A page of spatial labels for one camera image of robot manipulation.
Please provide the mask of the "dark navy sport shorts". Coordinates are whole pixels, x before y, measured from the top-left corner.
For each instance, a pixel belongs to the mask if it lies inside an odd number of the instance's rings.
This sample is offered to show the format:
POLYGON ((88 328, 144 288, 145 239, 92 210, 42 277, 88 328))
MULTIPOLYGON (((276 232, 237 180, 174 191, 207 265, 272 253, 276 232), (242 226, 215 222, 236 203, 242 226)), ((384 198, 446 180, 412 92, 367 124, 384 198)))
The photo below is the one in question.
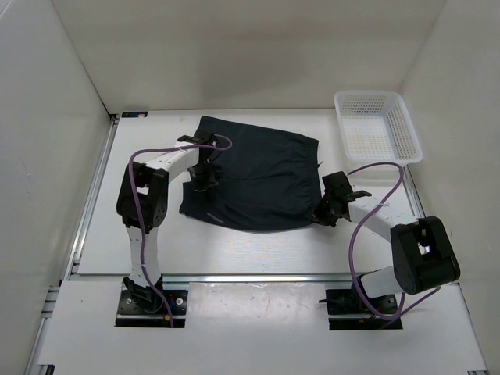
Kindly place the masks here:
POLYGON ((243 231, 307 227, 321 199, 318 140, 284 130, 202 116, 199 130, 232 140, 213 161, 219 186, 194 192, 183 185, 179 211, 206 223, 243 231))

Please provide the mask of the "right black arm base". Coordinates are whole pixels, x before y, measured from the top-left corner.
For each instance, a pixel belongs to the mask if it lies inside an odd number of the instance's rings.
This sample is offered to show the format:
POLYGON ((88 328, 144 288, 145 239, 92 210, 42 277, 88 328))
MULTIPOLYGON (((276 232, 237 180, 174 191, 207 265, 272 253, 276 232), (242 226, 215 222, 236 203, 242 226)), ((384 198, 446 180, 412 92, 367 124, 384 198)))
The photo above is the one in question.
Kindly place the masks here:
POLYGON ((327 306, 329 330, 402 330, 401 319, 391 323, 373 314, 357 295, 354 287, 350 289, 327 289, 325 297, 319 300, 327 306))

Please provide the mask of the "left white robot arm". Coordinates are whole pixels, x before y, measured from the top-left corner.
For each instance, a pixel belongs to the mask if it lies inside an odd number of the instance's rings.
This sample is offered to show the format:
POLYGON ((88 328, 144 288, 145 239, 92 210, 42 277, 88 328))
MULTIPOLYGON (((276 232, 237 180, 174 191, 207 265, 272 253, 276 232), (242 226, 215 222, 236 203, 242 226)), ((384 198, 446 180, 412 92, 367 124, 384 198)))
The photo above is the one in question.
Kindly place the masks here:
POLYGON ((137 304, 147 313, 161 309, 164 294, 158 262, 158 228, 167 214, 169 185, 188 171, 196 192, 218 185, 210 156, 223 149, 212 145, 143 149, 135 152, 123 175, 116 211, 130 241, 132 270, 124 278, 127 289, 137 295, 137 304))

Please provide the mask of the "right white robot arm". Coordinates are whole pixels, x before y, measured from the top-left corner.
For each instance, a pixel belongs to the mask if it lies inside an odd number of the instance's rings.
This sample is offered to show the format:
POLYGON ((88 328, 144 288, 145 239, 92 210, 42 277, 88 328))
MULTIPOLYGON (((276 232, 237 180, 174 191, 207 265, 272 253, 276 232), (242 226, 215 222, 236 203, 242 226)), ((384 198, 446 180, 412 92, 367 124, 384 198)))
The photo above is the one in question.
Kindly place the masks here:
POLYGON ((457 281, 461 269, 444 224, 436 216, 417 218, 382 203, 366 191, 343 196, 324 195, 313 217, 324 226, 339 219, 365 227, 391 246, 392 265, 363 274, 351 293, 355 309, 367 313, 380 297, 397 293, 416 295, 457 281))

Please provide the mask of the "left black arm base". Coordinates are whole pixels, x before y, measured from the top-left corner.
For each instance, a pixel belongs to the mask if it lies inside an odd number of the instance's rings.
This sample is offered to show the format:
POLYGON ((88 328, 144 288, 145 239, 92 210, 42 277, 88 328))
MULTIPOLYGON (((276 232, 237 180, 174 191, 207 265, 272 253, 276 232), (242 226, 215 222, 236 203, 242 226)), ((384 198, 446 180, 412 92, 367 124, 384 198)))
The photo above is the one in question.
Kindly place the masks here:
POLYGON ((169 303, 173 318, 169 319, 167 308, 156 296, 152 305, 140 302, 122 285, 116 309, 115 326, 133 328, 184 328, 188 310, 188 290, 170 289, 163 294, 169 303))

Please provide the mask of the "small dark label sticker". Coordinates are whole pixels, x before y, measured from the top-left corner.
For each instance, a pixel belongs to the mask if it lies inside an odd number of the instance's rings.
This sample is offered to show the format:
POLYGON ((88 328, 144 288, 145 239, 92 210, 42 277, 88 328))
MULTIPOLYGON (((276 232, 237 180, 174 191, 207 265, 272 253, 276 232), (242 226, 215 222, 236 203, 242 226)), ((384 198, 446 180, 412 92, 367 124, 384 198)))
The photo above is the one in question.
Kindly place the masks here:
POLYGON ((121 113, 122 118, 145 118, 148 116, 148 111, 126 111, 121 113))

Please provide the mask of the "white perforated plastic basket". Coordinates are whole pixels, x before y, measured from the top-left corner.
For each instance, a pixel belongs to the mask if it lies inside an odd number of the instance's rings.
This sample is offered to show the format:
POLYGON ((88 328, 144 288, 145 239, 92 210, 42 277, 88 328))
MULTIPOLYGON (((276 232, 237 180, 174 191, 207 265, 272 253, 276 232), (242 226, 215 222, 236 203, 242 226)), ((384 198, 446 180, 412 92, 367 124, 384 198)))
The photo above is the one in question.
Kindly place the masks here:
POLYGON ((339 91, 334 94, 334 108, 350 162, 393 162, 407 166, 423 159, 419 138, 400 94, 339 91))

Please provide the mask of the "front aluminium rail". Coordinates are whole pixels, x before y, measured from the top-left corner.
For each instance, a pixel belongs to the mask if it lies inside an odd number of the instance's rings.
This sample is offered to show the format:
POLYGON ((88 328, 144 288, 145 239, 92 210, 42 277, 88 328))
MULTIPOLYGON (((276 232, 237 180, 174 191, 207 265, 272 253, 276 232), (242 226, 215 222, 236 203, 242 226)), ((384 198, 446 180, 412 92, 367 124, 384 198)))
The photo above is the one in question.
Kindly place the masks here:
POLYGON ((163 283, 322 283, 322 284, 351 284, 351 276, 347 273, 261 273, 261 274, 167 274, 162 277, 163 283))

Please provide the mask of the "left aluminium frame rail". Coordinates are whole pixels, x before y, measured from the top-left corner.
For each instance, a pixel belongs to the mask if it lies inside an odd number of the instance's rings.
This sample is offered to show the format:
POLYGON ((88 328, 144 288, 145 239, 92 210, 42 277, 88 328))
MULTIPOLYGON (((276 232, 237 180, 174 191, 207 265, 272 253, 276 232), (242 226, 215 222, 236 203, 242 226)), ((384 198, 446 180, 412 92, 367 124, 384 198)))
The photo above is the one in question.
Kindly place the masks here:
POLYGON ((113 146, 113 141, 116 136, 117 127, 120 121, 120 114, 112 114, 110 123, 106 132, 105 140, 103 141, 98 161, 92 176, 91 184, 87 193, 87 197, 82 208, 78 226, 73 239, 70 242, 70 247, 67 252, 66 263, 62 269, 61 276, 55 285, 50 285, 45 293, 45 300, 42 306, 38 328, 35 334, 34 343, 32 345, 30 355, 24 370, 24 374, 53 374, 54 365, 39 365, 38 358, 41 351, 43 340, 45 339, 46 330, 48 328, 48 320, 52 317, 52 312, 59 295, 59 289, 63 281, 70 280, 73 274, 73 268, 78 266, 81 259, 81 254, 84 248, 88 229, 90 227, 91 218, 95 210, 98 192, 102 184, 102 179, 105 173, 106 164, 113 146))

